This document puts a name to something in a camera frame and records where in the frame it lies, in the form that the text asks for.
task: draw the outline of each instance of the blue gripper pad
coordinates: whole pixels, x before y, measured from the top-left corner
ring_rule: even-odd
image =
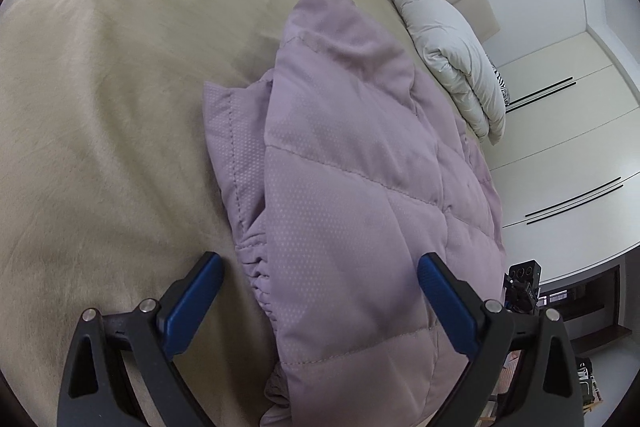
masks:
[[[454,284],[466,283],[455,279],[437,254],[426,253],[418,261],[418,284],[436,312],[453,348],[473,359],[480,349],[477,323],[454,288]]]
[[[224,275],[222,257],[215,253],[184,290],[182,297],[167,316],[162,336],[162,350],[169,360],[174,355],[184,353],[191,344],[222,286]]]

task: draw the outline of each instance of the lavender jacket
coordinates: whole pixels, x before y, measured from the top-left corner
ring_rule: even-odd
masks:
[[[207,84],[207,146],[280,362],[261,425],[412,427],[456,354],[417,283],[435,251],[500,298],[500,201],[465,123],[351,0],[300,0],[273,70]]]

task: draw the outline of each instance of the metal screw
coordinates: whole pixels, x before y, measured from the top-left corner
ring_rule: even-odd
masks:
[[[96,311],[93,308],[89,308],[82,312],[82,320],[85,322],[91,322],[94,320],[95,315],[97,315]]]
[[[548,318],[550,321],[557,322],[558,320],[560,320],[560,314],[558,310],[555,310],[553,308],[547,309],[545,315],[546,318]]]
[[[153,299],[145,299],[142,302],[140,302],[140,311],[143,313],[148,313],[148,312],[152,312],[153,310],[156,309],[156,301],[154,301]]]
[[[489,299],[484,303],[484,307],[490,313],[500,313],[502,311],[502,304],[495,299]]]

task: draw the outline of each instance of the bed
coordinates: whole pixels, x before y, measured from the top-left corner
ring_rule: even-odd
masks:
[[[205,80],[243,87],[273,65],[297,1],[0,5],[0,369],[38,426],[55,424],[82,310],[158,297],[206,250],[226,282],[176,363],[218,425],[268,408],[273,333],[236,261],[200,108]],[[389,0],[353,1],[424,68]],[[487,0],[449,1],[481,41],[498,31]]]

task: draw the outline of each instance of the white wardrobe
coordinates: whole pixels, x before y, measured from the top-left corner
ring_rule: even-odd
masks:
[[[599,45],[585,32],[500,73],[506,135],[482,148],[507,266],[536,259],[548,283],[640,244],[640,108]]]

